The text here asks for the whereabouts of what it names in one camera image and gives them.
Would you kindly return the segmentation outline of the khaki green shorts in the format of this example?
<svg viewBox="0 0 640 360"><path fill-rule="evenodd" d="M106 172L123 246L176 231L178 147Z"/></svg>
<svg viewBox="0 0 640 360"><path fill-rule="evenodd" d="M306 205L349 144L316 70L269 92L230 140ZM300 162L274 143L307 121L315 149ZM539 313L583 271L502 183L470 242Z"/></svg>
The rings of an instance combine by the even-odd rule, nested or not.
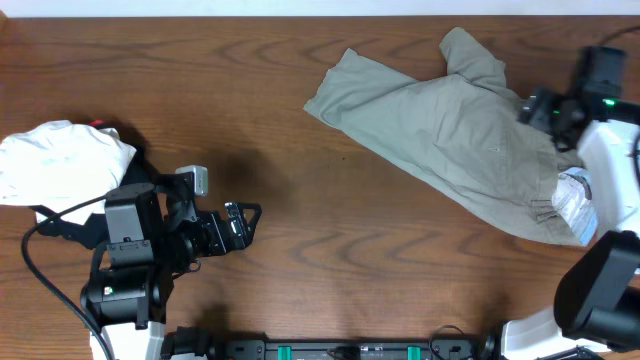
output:
<svg viewBox="0 0 640 360"><path fill-rule="evenodd" d="M506 233L588 244L598 221L577 155L519 122L503 62L464 29L440 50L447 73L428 81L347 50L305 110Z"/></svg>

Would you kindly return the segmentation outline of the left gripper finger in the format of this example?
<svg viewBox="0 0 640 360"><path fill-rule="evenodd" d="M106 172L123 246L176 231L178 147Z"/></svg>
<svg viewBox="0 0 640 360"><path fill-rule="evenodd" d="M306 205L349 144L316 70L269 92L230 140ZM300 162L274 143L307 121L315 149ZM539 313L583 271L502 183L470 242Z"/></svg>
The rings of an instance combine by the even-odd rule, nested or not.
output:
<svg viewBox="0 0 640 360"><path fill-rule="evenodd" d="M244 220L229 221L229 237L227 248L229 250L244 250L250 245L250 231Z"/></svg>
<svg viewBox="0 0 640 360"><path fill-rule="evenodd" d="M227 202L227 227L232 235L253 235L262 215L262 207L257 203Z"/></svg>

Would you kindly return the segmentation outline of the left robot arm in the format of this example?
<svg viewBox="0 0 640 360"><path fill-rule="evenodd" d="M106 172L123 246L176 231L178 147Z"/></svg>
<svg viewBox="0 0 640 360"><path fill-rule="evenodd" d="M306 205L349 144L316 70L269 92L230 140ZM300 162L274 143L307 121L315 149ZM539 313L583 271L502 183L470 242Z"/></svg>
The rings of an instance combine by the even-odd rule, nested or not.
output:
<svg viewBox="0 0 640 360"><path fill-rule="evenodd" d="M180 276L204 257L241 251L253 242L262 214L255 203L228 202L227 215L198 209L206 171L159 176L121 186L106 196L109 238L94 252L81 293L98 332L96 359L223 359L223 343L204 329L167 332L167 303Z"/></svg>

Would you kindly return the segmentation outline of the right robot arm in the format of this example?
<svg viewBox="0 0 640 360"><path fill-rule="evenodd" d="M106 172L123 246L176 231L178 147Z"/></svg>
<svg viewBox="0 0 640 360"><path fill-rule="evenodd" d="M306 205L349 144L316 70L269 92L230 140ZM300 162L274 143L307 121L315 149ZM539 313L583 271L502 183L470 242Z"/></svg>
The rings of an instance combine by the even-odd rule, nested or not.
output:
<svg viewBox="0 0 640 360"><path fill-rule="evenodd" d="M639 107L621 100L626 54L581 51L563 95L538 88L519 120L575 150L591 175L599 239L563 276L552 307L505 323L484 342L494 359L598 359L639 347Z"/></svg>

